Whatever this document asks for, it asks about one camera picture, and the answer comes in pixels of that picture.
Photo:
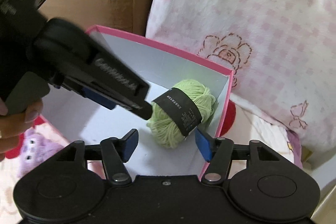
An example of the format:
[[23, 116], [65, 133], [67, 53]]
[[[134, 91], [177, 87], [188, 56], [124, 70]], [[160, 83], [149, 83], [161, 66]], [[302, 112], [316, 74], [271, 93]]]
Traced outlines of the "person's left hand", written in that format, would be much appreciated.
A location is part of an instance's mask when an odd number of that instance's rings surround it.
[[43, 110], [43, 101], [35, 101], [26, 108], [26, 111], [19, 114], [9, 115], [8, 109], [1, 100], [1, 142], [0, 153], [1, 161], [5, 158], [5, 153], [18, 146], [19, 135], [29, 129]]

